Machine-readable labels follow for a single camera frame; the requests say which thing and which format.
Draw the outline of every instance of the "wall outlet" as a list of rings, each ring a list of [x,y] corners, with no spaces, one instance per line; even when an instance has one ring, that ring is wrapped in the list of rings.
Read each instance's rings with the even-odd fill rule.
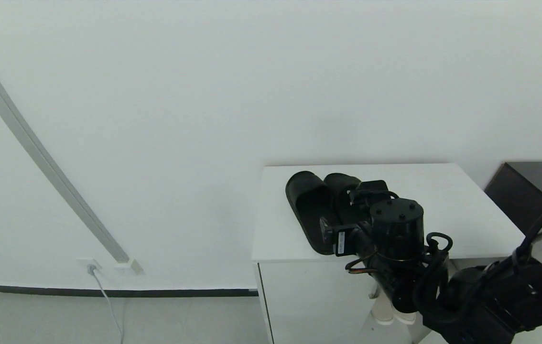
[[[78,261],[78,264],[83,266],[85,269],[88,268],[89,264],[92,264],[97,267],[97,270],[101,270],[101,265],[93,258],[76,258],[76,261]]]
[[[144,274],[144,270],[141,268],[141,265],[132,258],[129,259],[127,263],[116,264],[116,266],[114,266],[114,270],[123,276],[136,276]]]

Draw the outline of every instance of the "white sticker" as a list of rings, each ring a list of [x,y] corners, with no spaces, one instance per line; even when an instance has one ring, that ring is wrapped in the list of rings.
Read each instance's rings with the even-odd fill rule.
[[[338,255],[343,255],[343,252],[345,252],[345,246],[346,246],[346,233],[339,232],[339,247],[337,248]]]

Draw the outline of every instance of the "black baseboard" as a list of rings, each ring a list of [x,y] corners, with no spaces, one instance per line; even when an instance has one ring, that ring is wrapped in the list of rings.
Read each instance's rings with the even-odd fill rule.
[[[54,289],[8,287],[0,285],[0,292],[27,295],[103,297],[100,290]],[[204,289],[204,290],[106,290],[110,298],[229,298],[258,296],[258,291],[249,289]]]

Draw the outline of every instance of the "slipper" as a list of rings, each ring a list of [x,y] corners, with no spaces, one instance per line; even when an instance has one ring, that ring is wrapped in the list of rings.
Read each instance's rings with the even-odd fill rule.
[[[324,183],[333,192],[335,197],[333,209],[342,224],[351,225],[370,220],[371,216],[368,208],[360,209],[358,205],[350,204],[349,193],[358,187],[360,179],[343,173],[331,173],[324,178]]]
[[[333,211],[334,196],[329,187],[309,171],[297,172],[286,183],[286,197],[299,220],[311,248],[321,255],[332,255],[332,244],[325,244],[320,218],[331,226],[340,225]]]

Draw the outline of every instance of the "cabinet door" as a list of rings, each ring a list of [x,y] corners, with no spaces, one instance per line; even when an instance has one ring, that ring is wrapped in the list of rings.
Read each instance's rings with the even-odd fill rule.
[[[345,262],[260,263],[262,286],[274,344],[356,342],[371,311],[376,282],[350,275]],[[370,331],[375,343],[375,331]],[[387,331],[384,341],[387,343]],[[410,343],[409,333],[398,331]]]

